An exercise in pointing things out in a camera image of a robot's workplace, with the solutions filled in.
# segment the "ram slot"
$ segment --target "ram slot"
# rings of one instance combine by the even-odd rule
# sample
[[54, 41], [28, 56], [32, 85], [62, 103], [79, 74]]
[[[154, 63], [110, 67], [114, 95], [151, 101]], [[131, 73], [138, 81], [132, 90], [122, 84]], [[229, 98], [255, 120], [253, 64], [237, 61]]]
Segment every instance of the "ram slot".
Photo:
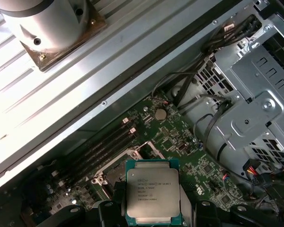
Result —
[[89, 163], [86, 168], [82, 169], [80, 172], [74, 172], [74, 174], [72, 175], [72, 180], [70, 181], [70, 185], [75, 185], [83, 177], [87, 176], [90, 172], [99, 167], [99, 165], [109, 159], [112, 155], [118, 153], [122, 149], [126, 149], [127, 146], [134, 140], [134, 138], [134, 134], [130, 134], [129, 137], [127, 136], [122, 138], [122, 141], [120, 143], [118, 143], [112, 149], [106, 151], [102, 156], [98, 157], [98, 159], [95, 159], [94, 162]]
[[[61, 174], [63, 175], [66, 172], [68, 172], [70, 169], [72, 170], [74, 166], [78, 166], [78, 164], [84, 162], [90, 156], [93, 156], [93, 154], [95, 152], [98, 152], [99, 150], [106, 149], [106, 146], [109, 144], [109, 142], [115, 141], [116, 139], [119, 138], [120, 135], [123, 135], [124, 133], [129, 132], [128, 125], [129, 124], [122, 125], [121, 127], [118, 126], [117, 129], [115, 128], [114, 131], [110, 131], [109, 134], [106, 134], [105, 136], [102, 137], [102, 138], [105, 138], [105, 139], [103, 139], [101, 141], [97, 141], [96, 143], [89, 142], [88, 147], [87, 147], [87, 145], [85, 145], [87, 142], [85, 142], [80, 147], [75, 149], [72, 153], [74, 153], [74, 154], [79, 153], [80, 157], [79, 158], [75, 158], [75, 157], [71, 157], [71, 156], [68, 157], [67, 160], [64, 161], [64, 163], [66, 163], [67, 165], [65, 165], [63, 167], [63, 169], [61, 170]], [[80, 152], [85, 147], [87, 147], [86, 148], [87, 151], [86, 152]]]
[[67, 171], [65, 171], [62, 174], [62, 175], [64, 175], [63, 179], [66, 179], [70, 175], [73, 175], [74, 172], [80, 171], [85, 166], [89, 166], [90, 163], [93, 160], [98, 159], [98, 157], [100, 157], [103, 153], [106, 153], [107, 150], [114, 148], [116, 145], [118, 145], [118, 143], [120, 143], [122, 141], [122, 138], [126, 138], [130, 134], [131, 134], [130, 130], [124, 131], [121, 135], [118, 135], [113, 140], [109, 141], [102, 149], [100, 149], [100, 150], [97, 149], [96, 151], [94, 151], [94, 153], [91, 153], [90, 155], [85, 156], [85, 158], [82, 159], [82, 161], [80, 163], [77, 163], [76, 166], [72, 165], [69, 168], [67, 168]]

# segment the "red wire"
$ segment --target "red wire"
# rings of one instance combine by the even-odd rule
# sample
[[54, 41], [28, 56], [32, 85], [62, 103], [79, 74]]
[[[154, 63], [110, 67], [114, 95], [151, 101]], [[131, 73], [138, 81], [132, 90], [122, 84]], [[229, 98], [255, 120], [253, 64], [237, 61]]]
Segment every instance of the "red wire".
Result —
[[224, 181], [226, 177], [228, 177], [227, 174], [225, 174], [225, 175], [223, 176], [222, 180]]
[[257, 172], [255, 171], [255, 169], [254, 169], [252, 166], [249, 167], [249, 170], [250, 170], [255, 176], [258, 175]]

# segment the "copper base plate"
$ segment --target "copper base plate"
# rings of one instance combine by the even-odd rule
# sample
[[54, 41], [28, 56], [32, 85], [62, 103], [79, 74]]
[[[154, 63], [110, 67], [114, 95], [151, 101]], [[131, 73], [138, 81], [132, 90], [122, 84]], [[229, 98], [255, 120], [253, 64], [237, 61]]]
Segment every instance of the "copper base plate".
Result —
[[105, 19], [103, 16], [101, 16], [96, 9], [93, 7], [92, 4], [90, 4], [89, 7], [89, 23], [87, 26], [87, 29], [85, 33], [78, 39], [76, 43], [74, 43], [69, 48], [59, 51], [56, 53], [45, 53], [45, 52], [38, 52], [31, 50], [28, 46], [26, 46], [24, 43], [22, 45], [24, 46], [25, 50], [29, 54], [29, 56], [32, 58], [34, 63], [37, 65], [37, 67], [40, 69], [41, 72], [46, 71], [51, 66], [56, 64], [58, 61], [60, 61], [62, 58], [64, 58], [66, 55], [77, 49], [79, 46], [84, 44], [86, 41], [88, 41], [91, 37], [98, 34], [100, 31], [102, 31], [107, 26]]

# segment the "mounting hole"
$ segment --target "mounting hole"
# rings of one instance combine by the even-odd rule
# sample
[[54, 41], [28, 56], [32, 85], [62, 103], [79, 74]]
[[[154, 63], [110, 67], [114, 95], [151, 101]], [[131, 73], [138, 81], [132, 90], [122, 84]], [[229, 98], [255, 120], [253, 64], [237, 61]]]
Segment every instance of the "mounting hole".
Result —
[[82, 16], [83, 15], [83, 9], [80, 9], [80, 8], [76, 9], [75, 13], [76, 13], [77, 16]]
[[79, 211], [78, 208], [71, 209], [71, 213], [76, 213], [76, 212], [78, 212], [78, 211]]
[[37, 46], [40, 45], [41, 39], [39, 39], [39, 38], [34, 39], [34, 44], [37, 45]]
[[104, 206], [105, 207], [110, 207], [110, 206], [112, 206], [113, 204], [111, 203], [111, 202], [108, 202], [108, 203], [106, 203]]

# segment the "wire bundle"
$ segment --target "wire bundle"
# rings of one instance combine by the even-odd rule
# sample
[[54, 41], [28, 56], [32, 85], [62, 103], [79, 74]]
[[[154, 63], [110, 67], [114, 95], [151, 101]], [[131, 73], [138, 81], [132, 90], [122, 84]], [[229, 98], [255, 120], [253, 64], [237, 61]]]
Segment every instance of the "wire bundle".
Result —
[[178, 94], [173, 100], [175, 106], [178, 106], [181, 100], [183, 99], [185, 93], [187, 92], [190, 83], [193, 81], [194, 76], [204, 65], [204, 61], [211, 56], [217, 49], [221, 47], [225, 47], [231, 45], [235, 42], [242, 40], [245, 37], [253, 35], [258, 28], [261, 26], [261, 23], [254, 15], [249, 16], [245, 19], [241, 24], [236, 27], [230, 29], [229, 31], [224, 31], [224, 28], [221, 29], [216, 35], [214, 35], [210, 41], [205, 43], [201, 47], [202, 54], [197, 58], [192, 68], [196, 73], [191, 73], [186, 75], [186, 79], [179, 90]]
[[222, 178], [222, 181], [225, 181], [225, 180], [228, 180], [228, 179], [230, 179], [229, 176], [227, 174], [225, 174]]
[[247, 172], [255, 176], [258, 176], [257, 171], [252, 166], [248, 168]]

